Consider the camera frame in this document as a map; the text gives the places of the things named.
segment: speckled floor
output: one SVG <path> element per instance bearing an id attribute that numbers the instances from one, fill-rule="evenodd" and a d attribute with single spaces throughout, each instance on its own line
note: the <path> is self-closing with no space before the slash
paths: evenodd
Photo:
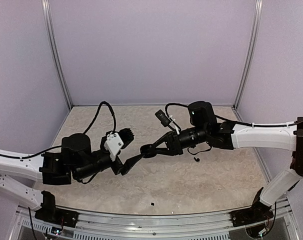
<path id="1" fill-rule="evenodd" d="M 155 117 L 163 106 L 115 106 L 117 130 L 131 128 L 134 141 L 119 156 L 126 159 L 139 154 L 142 145 L 155 142 L 166 133 Z M 54 145 L 63 137 L 83 132 L 97 107 L 74 107 L 61 128 Z M 230 107 L 215 107 L 215 114 L 236 119 Z M 185 108 L 171 107 L 182 129 L 190 128 Z M 88 135 L 92 150 L 98 150 L 101 137 L 113 129 L 112 117 L 103 107 Z M 205 143 L 192 149 L 206 149 Z M 47 190 L 56 204 L 82 210 L 140 214 L 171 215 L 204 213 L 248 206 L 265 180 L 252 149 L 212 149 L 197 155 L 200 162 L 186 151 L 179 156 L 142 159 L 125 175 L 115 176 L 111 169 L 99 173 L 89 184 L 74 181 L 71 185 L 50 186 L 37 183 L 36 189 Z"/>

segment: small black piece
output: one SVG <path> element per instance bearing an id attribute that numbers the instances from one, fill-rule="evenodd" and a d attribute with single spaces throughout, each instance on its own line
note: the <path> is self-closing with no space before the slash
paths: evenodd
<path id="1" fill-rule="evenodd" d="M 42 191 L 41 194 L 43 195 L 43 201 L 40 204 L 41 209 L 35 212 L 36 219 L 71 228 L 76 226 L 78 212 L 56 207 L 55 196 L 49 191 Z"/>
<path id="2" fill-rule="evenodd" d="M 168 125 L 171 123 L 171 120 L 166 116 L 166 114 L 162 110 L 157 111 L 155 113 L 155 116 L 160 120 L 160 123 L 164 127 L 168 127 Z"/>
<path id="3" fill-rule="evenodd" d="M 257 222 L 265 221 L 267 218 L 273 218 L 274 214 L 271 211 L 271 207 L 266 206 L 260 202 L 260 195 L 262 190 L 263 188 L 257 192 L 251 207 L 235 210 L 230 213 L 232 225 L 234 227 L 254 224 Z"/>

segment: black cylindrical motor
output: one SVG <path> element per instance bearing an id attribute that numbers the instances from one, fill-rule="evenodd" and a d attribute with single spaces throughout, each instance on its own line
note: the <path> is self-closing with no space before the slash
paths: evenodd
<path id="1" fill-rule="evenodd" d="M 85 158 L 84 165 L 71 169 L 72 177 L 77 180 L 83 180 L 93 174 L 100 173 L 112 165 L 112 159 L 109 152 L 101 150 L 92 153 L 93 157 Z"/>
<path id="2" fill-rule="evenodd" d="M 206 142 L 206 133 L 201 127 L 191 127 L 181 131 L 178 139 L 181 148 L 185 149 Z"/>

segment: metal frame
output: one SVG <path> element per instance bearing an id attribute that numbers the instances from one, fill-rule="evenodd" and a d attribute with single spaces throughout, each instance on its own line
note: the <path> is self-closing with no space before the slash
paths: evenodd
<path id="1" fill-rule="evenodd" d="M 246 56 L 246 60 L 245 60 L 245 66 L 242 71 L 239 88 L 238 88 L 236 99 L 234 102 L 235 109 L 238 109 L 238 107 L 241 103 L 241 100 L 242 100 L 242 97 L 244 94 L 244 90 L 245 90 L 245 86 L 246 86 L 246 82 L 248 79 L 249 71 L 251 68 L 254 51 L 255 51 L 255 46 L 256 46 L 256 41 L 257 41 L 257 36 L 258 36 L 258 30 L 259 30 L 259 26 L 260 26 L 260 22 L 261 22 L 262 8 L 263 8 L 263 0 L 256 0 L 255 13 L 254 13 L 254 19 L 253 19 L 253 24 L 252 24 L 252 29 L 251 29 L 249 47 L 248 47 L 247 56 Z"/>
<path id="2" fill-rule="evenodd" d="M 46 25 L 47 34 L 48 34 L 49 45 L 51 48 L 51 54 L 52 54 L 52 58 L 53 58 L 55 68 L 57 71 L 59 83 L 60 83 L 60 86 L 62 89 L 62 93 L 63 93 L 64 99 L 65 99 L 66 105 L 67 105 L 68 109 L 71 110 L 73 108 L 73 102 L 72 102 L 72 98 L 70 96 L 70 93 L 69 93 L 69 90 L 68 90 L 68 87 L 67 87 L 67 84 L 65 81 L 65 77 L 64 77 L 63 69 L 62 69 L 62 65 L 61 65 L 61 60 L 59 57 L 59 53 L 58 53 L 58 49 L 57 49 L 57 45 L 56 45 L 56 41 L 55 41 L 55 34 L 54 34 L 54 28 L 53 28 L 50 3 L 49 3 L 49 0 L 41 0 L 41 3 L 42 3 L 42 10 L 43 10 L 45 25 Z"/>
<path id="3" fill-rule="evenodd" d="M 63 239 L 219 239 L 217 236 L 228 236 L 229 238 L 230 231 L 245 227 L 233 227 L 230 217 L 231 210 L 183 215 L 127 215 L 62 208 L 76 210 L 80 213 L 76 228 L 64 227 L 68 236 L 64 236 Z M 277 201 L 276 218 L 285 218 L 291 240 L 299 239 L 296 222 L 286 198 Z M 59 227 L 38 219 L 33 219 L 33 226 L 35 231 L 43 233 L 51 227 Z M 8 233 L 9 240 L 17 240 L 22 227 L 31 228 L 26 208 L 17 209 L 11 227 L 12 231 Z"/>

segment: black cable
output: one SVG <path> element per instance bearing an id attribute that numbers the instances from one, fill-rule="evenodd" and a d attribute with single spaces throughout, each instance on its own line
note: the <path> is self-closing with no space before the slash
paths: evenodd
<path id="1" fill-rule="evenodd" d="M 31 231 L 32 231 L 33 238 L 35 240 L 38 240 L 37 237 L 36 237 L 36 234 L 35 234 L 34 226 L 33 226 L 33 219 L 32 219 L 31 209 L 28 208 L 28 211 L 29 211 L 29 219 L 30 219 L 30 225 L 31 225 Z"/>
<path id="2" fill-rule="evenodd" d="M 5 155 L 5 154 L 0 153 L 0 157 L 9 158 L 9 159 L 30 159 L 30 158 L 36 157 L 40 154 L 43 154 L 44 152 L 47 152 L 47 151 L 50 151 L 50 150 L 53 150 L 53 149 L 58 149 L 60 147 L 62 147 L 62 146 L 61 145 L 60 146 L 53 146 L 53 147 L 47 148 L 43 151 L 37 152 L 37 153 L 35 153 L 33 155 L 30 155 L 30 156 L 22 156 L 22 157 L 20 157 L 20 156 L 9 156 L 9 155 Z"/>
<path id="3" fill-rule="evenodd" d="M 91 127 L 93 126 L 94 122 L 96 121 L 96 118 L 97 118 L 98 114 L 100 113 L 102 105 L 106 105 L 108 107 L 110 113 L 111 113 L 111 116 L 112 116 L 112 119 L 113 119 L 113 130 L 112 130 L 112 133 L 114 133 L 116 131 L 116 117 L 115 117 L 114 110 L 113 110 L 112 106 L 108 102 L 102 101 L 99 104 L 99 106 L 97 108 L 97 111 L 96 111 L 96 114 L 93 117 L 91 123 L 88 125 L 88 127 L 86 128 L 86 130 L 83 132 L 84 134 L 86 134 L 91 129 Z"/>
<path id="4" fill-rule="evenodd" d="M 195 156 L 195 155 L 197 155 L 197 154 L 199 154 L 199 153 L 204 153 L 204 152 L 209 152 L 210 150 L 212 150 L 212 146 L 210 146 L 210 148 L 208 148 L 208 149 L 206 149 L 206 150 L 202 150 L 202 151 L 198 151 L 198 152 L 196 152 L 196 153 L 192 153 L 192 152 L 190 152 L 190 149 L 193 149 L 193 147 L 188 147 L 187 148 L 187 152 L 189 152 L 191 155 L 193 155 L 193 156 Z"/>
<path id="5" fill-rule="evenodd" d="M 80 180 L 78 182 L 81 184 L 84 184 L 84 185 L 89 184 L 96 177 L 97 174 L 98 174 L 98 172 L 96 172 L 94 175 L 92 175 L 87 182 L 83 182 L 83 180 Z"/>
<path id="6" fill-rule="evenodd" d="M 272 229 L 273 229 L 273 227 L 274 227 L 274 224 L 275 224 L 275 221 L 276 221 L 276 211 L 277 211 L 277 201 L 275 201 L 275 213 L 274 213 L 274 215 L 273 215 L 273 221 L 272 221 L 271 227 L 270 227 L 270 229 L 268 230 L 268 232 L 266 232 L 266 234 L 263 235 L 263 237 L 265 237 L 267 234 L 269 234 L 269 233 L 272 231 Z"/>
<path id="7" fill-rule="evenodd" d="M 168 107 L 169 106 L 180 106 L 180 107 L 184 107 L 184 108 L 187 108 L 188 106 L 185 105 L 185 104 L 181 104 L 181 103 L 175 103 L 175 102 L 170 102 L 170 103 L 167 103 L 166 106 L 165 106 L 165 113 L 167 115 L 167 117 L 172 120 L 172 118 L 170 117 L 170 115 L 168 114 Z M 174 121 L 172 120 L 172 123 L 179 129 L 179 131 L 181 132 L 182 131 L 182 128 Z"/>
<path id="8" fill-rule="evenodd" d="M 303 123 L 303 119 L 302 119 L 300 121 L 295 121 L 294 123 L 290 123 L 288 125 L 287 124 L 272 124 L 272 125 L 254 124 L 253 125 L 252 123 L 248 123 L 248 122 L 234 121 L 234 120 L 230 120 L 228 118 L 224 118 L 222 116 L 218 116 L 218 115 L 215 115 L 215 116 L 216 116 L 216 118 L 226 121 L 226 122 L 232 122 L 232 123 L 247 126 L 247 127 L 254 126 L 254 127 L 259 127 L 259 128 L 285 128 L 285 127 L 291 127 L 291 126 L 295 126 L 295 125 Z"/>
<path id="9" fill-rule="evenodd" d="M 184 107 L 184 108 L 188 107 L 185 104 L 175 103 L 175 102 L 171 102 L 171 103 L 166 104 L 165 113 L 166 113 L 168 118 L 169 118 L 169 114 L 168 114 L 168 107 L 169 106 L 180 106 L 180 107 Z M 220 119 L 220 120 L 226 121 L 226 122 L 232 122 L 232 123 L 247 126 L 247 127 L 254 126 L 254 127 L 259 127 L 259 128 L 285 128 L 285 127 L 291 127 L 291 126 L 295 126 L 295 125 L 303 123 L 303 119 L 302 119 L 300 121 L 295 121 L 294 123 L 290 123 L 288 125 L 287 124 L 272 124 L 272 125 L 254 124 L 253 125 L 252 123 L 248 123 L 248 122 L 230 120 L 228 118 L 225 118 L 225 117 L 222 117 L 222 116 L 219 116 L 219 115 L 215 115 L 215 117 Z M 173 123 L 179 128 L 180 131 L 182 130 L 174 121 L 173 121 Z"/>
<path id="10" fill-rule="evenodd" d="M 92 119 L 91 123 L 89 124 L 89 126 L 87 127 L 87 129 L 83 132 L 84 134 L 86 134 L 91 129 L 91 127 L 93 126 L 94 122 L 97 119 L 97 116 L 98 116 L 98 114 L 100 112 L 100 109 L 101 109 L 102 105 L 106 105 L 109 108 L 109 111 L 110 111 L 110 113 L 112 115 L 112 118 L 113 118 L 113 130 L 112 130 L 112 132 L 114 133 L 116 131 L 116 117 L 115 117 L 114 110 L 113 110 L 112 106 L 108 102 L 102 101 L 99 104 L 97 112 L 96 112 L 94 118 Z M 47 149 L 45 149 L 43 151 L 37 152 L 37 153 L 35 153 L 33 155 L 22 156 L 22 157 L 20 157 L 20 156 L 9 156 L 9 155 L 5 155 L 5 154 L 1 154 L 0 153 L 0 157 L 9 158 L 9 159 L 30 159 L 30 158 L 36 157 L 36 156 L 38 156 L 40 154 L 43 154 L 43 153 L 45 153 L 47 151 L 50 151 L 50 150 L 53 150 L 53 149 L 58 149 L 58 148 L 61 148 L 61 147 L 62 147 L 61 145 L 59 145 L 59 146 L 53 146 L 53 147 L 47 148 Z"/>

